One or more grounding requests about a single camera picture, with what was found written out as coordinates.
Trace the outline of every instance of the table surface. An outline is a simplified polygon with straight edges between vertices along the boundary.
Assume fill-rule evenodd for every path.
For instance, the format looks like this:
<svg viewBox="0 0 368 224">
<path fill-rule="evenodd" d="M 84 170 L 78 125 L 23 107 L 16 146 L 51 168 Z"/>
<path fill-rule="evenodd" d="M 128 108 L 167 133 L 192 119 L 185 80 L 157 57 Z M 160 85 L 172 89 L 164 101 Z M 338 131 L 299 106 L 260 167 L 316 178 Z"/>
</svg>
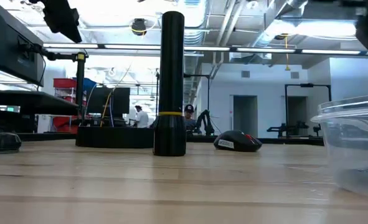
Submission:
<svg viewBox="0 0 368 224">
<path fill-rule="evenodd" d="M 151 149 L 24 142 L 0 155 L 0 223 L 368 223 L 368 198 L 337 188 L 319 146 L 184 157 Z"/>
</svg>

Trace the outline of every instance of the plastic lid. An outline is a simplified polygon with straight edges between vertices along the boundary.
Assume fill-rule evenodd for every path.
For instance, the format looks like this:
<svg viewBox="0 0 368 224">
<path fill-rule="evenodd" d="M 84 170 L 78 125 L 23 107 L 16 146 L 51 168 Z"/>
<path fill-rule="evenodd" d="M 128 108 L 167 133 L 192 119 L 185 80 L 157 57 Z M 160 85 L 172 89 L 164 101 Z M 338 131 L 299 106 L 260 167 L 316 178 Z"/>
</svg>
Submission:
<svg viewBox="0 0 368 224">
<path fill-rule="evenodd" d="M 323 119 L 359 115 L 368 115 L 368 96 L 323 103 L 311 121 L 319 123 Z"/>
</svg>

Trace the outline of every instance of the black mouse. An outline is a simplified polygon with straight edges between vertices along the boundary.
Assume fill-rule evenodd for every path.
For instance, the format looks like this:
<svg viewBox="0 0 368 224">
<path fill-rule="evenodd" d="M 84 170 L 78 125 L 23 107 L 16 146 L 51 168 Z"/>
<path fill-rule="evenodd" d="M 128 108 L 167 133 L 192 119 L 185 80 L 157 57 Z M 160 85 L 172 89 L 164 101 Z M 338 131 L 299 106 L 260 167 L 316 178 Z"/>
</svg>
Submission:
<svg viewBox="0 0 368 224">
<path fill-rule="evenodd" d="M 214 146 L 217 149 L 238 152 L 257 152 L 262 145 L 257 138 L 244 134 L 241 131 L 226 131 L 220 134 L 214 141 Z"/>
<path fill-rule="evenodd" d="M 0 133 L 0 154 L 18 153 L 22 141 L 17 134 Z"/>
</svg>

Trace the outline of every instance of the black cylinder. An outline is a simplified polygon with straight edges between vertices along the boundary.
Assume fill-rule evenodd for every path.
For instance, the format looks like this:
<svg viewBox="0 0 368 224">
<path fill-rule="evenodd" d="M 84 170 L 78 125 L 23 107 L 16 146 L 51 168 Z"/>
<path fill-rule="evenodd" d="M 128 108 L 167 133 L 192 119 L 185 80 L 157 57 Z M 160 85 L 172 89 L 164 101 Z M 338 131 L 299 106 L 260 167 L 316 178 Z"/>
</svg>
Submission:
<svg viewBox="0 0 368 224">
<path fill-rule="evenodd" d="M 184 16 L 163 14 L 160 56 L 159 116 L 154 127 L 155 156 L 186 153 L 186 125 L 182 116 L 184 88 Z"/>
</svg>

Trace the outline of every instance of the white shirt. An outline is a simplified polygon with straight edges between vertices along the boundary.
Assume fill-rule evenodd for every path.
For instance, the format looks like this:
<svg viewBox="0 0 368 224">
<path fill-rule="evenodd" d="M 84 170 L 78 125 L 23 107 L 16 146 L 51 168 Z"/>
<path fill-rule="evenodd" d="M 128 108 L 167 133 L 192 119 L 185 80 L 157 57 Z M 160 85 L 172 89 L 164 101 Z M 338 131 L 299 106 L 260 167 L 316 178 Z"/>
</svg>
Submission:
<svg viewBox="0 0 368 224">
<path fill-rule="evenodd" d="M 147 128 L 148 127 L 148 122 L 149 122 L 149 118 L 148 118 L 148 114 L 144 111 L 140 111 L 136 114 L 136 120 L 139 121 L 138 122 L 138 127 L 139 128 Z"/>
</svg>

